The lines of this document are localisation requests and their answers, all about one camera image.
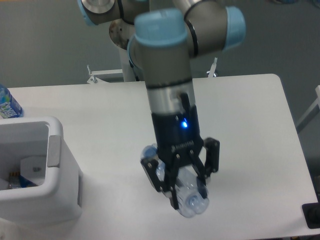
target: blue light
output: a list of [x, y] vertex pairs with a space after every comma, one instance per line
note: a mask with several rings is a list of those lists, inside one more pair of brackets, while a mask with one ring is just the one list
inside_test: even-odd
[[181, 122], [181, 126], [186, 129], [188, 127], [188, 124], [186, 121]]

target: plastic water bottle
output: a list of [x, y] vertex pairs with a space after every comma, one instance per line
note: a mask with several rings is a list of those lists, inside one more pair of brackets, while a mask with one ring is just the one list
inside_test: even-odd
[[22, 117], [23, 109], [8, 88], [0, 84], [0, 116], [4, 119]]
[[[157, 154], [157, 145], [147, 146], [142, 151], [141, 157], [154, 157]], [[158, 160], [159, 165], [156, 174], [160, 181], [165, 179], [166, 165], [163, 161]], [[178, 199], [179, 209], [177, 210], [182, 216], [191, 218], [196, 214], [205, 212], [209, 205], [209, 199], [201, 196], [201, 192], [208, 193], [207, 187], [192, 174], [187, 167], [179, 169], [178, 177], [175, 183], [175, 190]]]

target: white bin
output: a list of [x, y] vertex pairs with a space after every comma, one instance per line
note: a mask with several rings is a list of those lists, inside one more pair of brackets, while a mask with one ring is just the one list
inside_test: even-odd
[[[9, 173], [20, 171], [21, 160], [31, 156], [46, 157], [43, 184], [4, 189]], [[0, 120], [0, 218], [27, 225], [78, 218], [82, 176], [58, 119]]]

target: bottle label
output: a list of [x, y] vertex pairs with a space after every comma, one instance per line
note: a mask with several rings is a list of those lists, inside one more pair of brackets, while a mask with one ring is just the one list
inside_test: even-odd
[[21, 106], [12, 96], [9, 101], [0, 104], [0, 116], [4, 119], [20, 117], [21, 113]]

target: black object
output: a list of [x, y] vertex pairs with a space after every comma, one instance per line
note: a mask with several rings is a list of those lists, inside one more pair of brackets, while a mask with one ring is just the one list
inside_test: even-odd
[[320, 228], [320, 203], [306, 203], [302, 205], [304, 218], [308, 228]]
[[[190, 105], [188, 94], [182, 92], [178, 98], [184, 112], [152, 113], [157, 155], [141, 160], [141, 165], [155, 190], [163, 193], [171, 192], [169, 199], [175, 210], [179, 209], [175, 187], [179, 168], [192, 165], [197, 174], [199, 193], [205, 199], [207, 191], [200, 186], [205, 186], [206, 179], [211, 173], [218, 171], [220, 151], [218, 140], [207, 138], [203, 141], [200, 137], [197, 107]], [[203, 147], [206, 149], [205, 164], [199, 158]], [[163, 181], [159, 180], [156, 173], [158, 158], [165, 163]]]
[[[206, 185], [206, 179], [210, 177], [211, 173], [216, 173], [219, 170], [220, 142], [218, 140], [209, 137], [203, 141], [199, 137], [199, 139], [193, 140], [193, 143], [182, 145], [179, 149], [158, 147], [157, 156], [141, 160], [141, 165], [155, 190], [163, 193], [171, 192], [170, 203], [175, 210], [179, 209], [175, 188], [179, 168], [192, 165], [197, 173], [197, 182], [204, 185]], [[204, 165], [199, 159], [202, 147], [206, 149]], [[164, 181], [160, 181], [156, 174], [159, 164], [158, 156], [165, 163]], [[199, 190], [201, 196], [206, 198], [207, 192], [203, 189]]]
[[198, 39], [197, 34], [195, 31], [194, 26], [190, 21], [185, 21], [186, 25], [188, 26], [191, 36], [192, 36], [192, 42], [193, 42], [193, 57], [195, 58], [199, 53], [199, 46], [198, 46]]
[[120, 11], [120, 18], [121, 18], [126, 24], [135, 25], [134, 22], [128, 21], [128, 20], [125, 18], [125, 10], [124, 10], [124, 6], [123, 6], [123, 4], [122, 4], [122, 0], [117, 0], [117, 3], [118, 3], [118, 6], [119, 6], [119, 11]]

